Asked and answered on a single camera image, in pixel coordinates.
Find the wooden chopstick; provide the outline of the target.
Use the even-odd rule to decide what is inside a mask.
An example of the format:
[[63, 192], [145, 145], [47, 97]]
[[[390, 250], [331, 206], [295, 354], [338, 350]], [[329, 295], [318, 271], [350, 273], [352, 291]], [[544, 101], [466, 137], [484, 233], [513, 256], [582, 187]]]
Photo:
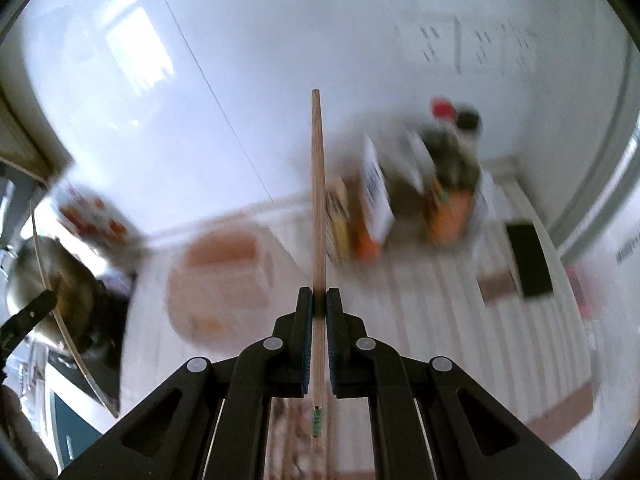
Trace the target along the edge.
[[311, 187], [312, 226], [314, 227], [314, 262], [312, 263], [312, 449], [322, 451], [323, 398], [326, 390], [326, 170], [320, 91], [311, 91]]

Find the steel cooking pot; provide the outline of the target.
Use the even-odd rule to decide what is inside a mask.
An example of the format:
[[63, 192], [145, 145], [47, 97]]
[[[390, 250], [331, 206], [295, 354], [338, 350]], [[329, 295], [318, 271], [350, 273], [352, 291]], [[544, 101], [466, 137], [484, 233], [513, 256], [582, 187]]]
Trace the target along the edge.
[[25, 240], [9, 267], [6, 307], [17, 313], [45, 288], [55, 293], [56, 310], [81, 356], [106, 345], [102, 328], [106, 289], [59, 240], [38, 236]]

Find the striped cat placemat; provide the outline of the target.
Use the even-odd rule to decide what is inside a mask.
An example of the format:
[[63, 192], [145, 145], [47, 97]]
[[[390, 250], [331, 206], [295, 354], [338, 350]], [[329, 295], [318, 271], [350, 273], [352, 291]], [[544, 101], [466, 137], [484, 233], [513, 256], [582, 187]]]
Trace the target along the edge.
[[[553, 283], [550, 295], [483, 299], [481, 278], [515, 269], [506, 222], [537, 220], [517, 183], [499, 183], [492, 197], [498, 216], [471, 250], [393, 247], [371, 262], [330, 266], [328, 282], [340, 290], [344, 309], [360, 316], [371, 336], [418, 360], [448, 356], [588, 478], [593, 446], [582, 434], [582, 424], [592, 412], [593, 393], [584, 323], [552, 245], [544, 248]], [[306, 204], [224, 218], [210, 224], [208, 232], [224, 228], [255, 229], [272, 249], [276, 278], [271, 299], [241, 312], [218, 308], [209, 332], [192, 335], [170, 317], [167, 307], [171, 271], [191, 237], [182, 233], [155, 244], [141, 259], [129, 307], [120, 372], [123, 411], [186, 360], [228, 359], [267, 336], [309, 283], [311, 213]]]

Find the white utensil holder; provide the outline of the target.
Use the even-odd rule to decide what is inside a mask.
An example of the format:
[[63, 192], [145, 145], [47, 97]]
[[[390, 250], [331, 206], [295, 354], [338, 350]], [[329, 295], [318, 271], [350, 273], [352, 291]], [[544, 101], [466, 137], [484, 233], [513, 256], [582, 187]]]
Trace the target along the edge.
[[274, 262], [259, 226], [205, 234], [184, 251], [167, 281], [167, 311], [184, 339], [217, 341], [258, 336], [269, 320]]

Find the fruit printed sticker strip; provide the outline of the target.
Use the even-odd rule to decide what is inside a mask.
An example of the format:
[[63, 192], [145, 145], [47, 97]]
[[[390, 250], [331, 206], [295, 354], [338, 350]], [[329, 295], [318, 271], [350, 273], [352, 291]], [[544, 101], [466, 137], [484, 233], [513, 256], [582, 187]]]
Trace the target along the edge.
[[58, 222], [99, 252], [119, 254], [140, 240], [139, 229], [113, 202], [87, 185], [61, 180], [50, 197]]

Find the brown small card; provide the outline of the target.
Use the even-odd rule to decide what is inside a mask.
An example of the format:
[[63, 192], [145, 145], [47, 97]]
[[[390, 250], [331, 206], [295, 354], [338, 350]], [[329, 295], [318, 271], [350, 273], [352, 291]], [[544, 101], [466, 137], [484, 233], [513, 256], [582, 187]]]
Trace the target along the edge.
[[518, 284], [510, 269], [480, 276], [477, 284], [485, 304], [491, 304], [518, 293]]

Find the black phone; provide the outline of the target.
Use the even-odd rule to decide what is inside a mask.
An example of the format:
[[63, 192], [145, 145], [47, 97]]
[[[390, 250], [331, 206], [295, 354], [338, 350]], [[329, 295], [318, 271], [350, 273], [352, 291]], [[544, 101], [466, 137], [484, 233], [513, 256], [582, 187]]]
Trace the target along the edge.
[[553, 285], [541, 242], [532, 222], [506, 224], [522, 294], [534, 298], [552, 294]]

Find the orange label bottle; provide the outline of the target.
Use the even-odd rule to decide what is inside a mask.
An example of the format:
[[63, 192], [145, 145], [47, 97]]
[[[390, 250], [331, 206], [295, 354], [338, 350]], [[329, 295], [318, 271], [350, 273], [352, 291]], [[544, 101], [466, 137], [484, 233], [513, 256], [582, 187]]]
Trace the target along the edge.
[[457, 244], [475, 206], [480, 166], [458, 148], [431, 150], [435, 174], [426, 194], [426, 237], [434, 246]]

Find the white snack bag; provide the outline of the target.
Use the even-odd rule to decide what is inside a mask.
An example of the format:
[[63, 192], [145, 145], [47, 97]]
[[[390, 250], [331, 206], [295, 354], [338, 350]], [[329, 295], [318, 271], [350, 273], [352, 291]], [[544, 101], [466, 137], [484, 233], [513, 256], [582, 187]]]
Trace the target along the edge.
[[372, 242], [383, 246], [395, 217], [390, 206], [378, 152], [368, 136], [363, 137], [360, 165], [360, 204], [364, 228]]

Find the yellow box package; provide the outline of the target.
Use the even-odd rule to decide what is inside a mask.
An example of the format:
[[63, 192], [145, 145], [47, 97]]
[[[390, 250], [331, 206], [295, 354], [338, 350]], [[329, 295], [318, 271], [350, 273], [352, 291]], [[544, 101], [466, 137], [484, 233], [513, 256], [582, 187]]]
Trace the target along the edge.
[[334, 263], [349, 259], [349, 200], [343, 179], [335, 178], [326, 185], [326, 251]]

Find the red capped sauce bottle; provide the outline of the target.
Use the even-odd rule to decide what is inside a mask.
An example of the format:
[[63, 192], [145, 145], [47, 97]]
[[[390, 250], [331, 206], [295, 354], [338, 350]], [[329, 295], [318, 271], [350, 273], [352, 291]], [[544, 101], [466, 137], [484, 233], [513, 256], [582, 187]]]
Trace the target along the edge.
[[431, 98], [430, 110], [433, 121], [421, 133], [423, 143], [434, 162], [440, 184], [450, 190], [461, 190], [463, 160], [454, 130], [454, 104], [443, 96], [435, 96]]

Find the triple white wall socket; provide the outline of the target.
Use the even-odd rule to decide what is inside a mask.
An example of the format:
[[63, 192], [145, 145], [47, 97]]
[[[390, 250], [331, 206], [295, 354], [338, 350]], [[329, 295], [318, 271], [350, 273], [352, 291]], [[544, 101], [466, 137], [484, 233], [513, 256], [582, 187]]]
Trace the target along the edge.
[[456, 74], [525, 77], [537, 65], [536, 32], [512, 20], [454, 14], [407, 14], [395, 34], [416, 65]]

